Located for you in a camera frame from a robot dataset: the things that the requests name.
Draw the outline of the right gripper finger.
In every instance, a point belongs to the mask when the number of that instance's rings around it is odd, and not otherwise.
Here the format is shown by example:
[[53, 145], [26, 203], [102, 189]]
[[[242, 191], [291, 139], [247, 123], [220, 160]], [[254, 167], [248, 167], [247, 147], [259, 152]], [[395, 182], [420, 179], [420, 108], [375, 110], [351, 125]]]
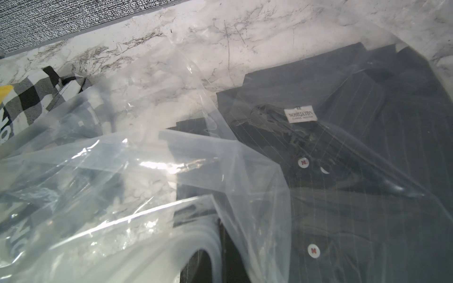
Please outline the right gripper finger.
[[222, 281], [223, 283], [250, 283], [241, 255], [219, 220], [219, 235], [222, 246]]

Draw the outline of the clear vacuum bag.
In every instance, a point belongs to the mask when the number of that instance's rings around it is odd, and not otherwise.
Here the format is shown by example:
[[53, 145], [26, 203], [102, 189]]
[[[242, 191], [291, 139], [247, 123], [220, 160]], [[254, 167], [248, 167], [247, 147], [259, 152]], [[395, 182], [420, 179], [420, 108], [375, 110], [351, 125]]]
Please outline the clear vacuum bag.
[[291, 191], [217, 93], [358, 42], [422, 55], [336, 1], [191, 1], [2, 59], [92, 86], [1, 144], [1, 281], [223, 283], [220, 220], [251, 283], [291, 283]]

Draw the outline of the black white checkered cloth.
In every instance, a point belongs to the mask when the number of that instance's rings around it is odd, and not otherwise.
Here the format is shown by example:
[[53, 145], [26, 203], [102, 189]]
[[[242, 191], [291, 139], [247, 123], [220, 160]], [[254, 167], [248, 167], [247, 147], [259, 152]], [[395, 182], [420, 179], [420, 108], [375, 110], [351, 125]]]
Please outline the black white checkered cloth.
[[51, 66], [32, 71], [18, 83], [1, 86], [1, 144], [90, 86], [87, 77], [61, 77]]

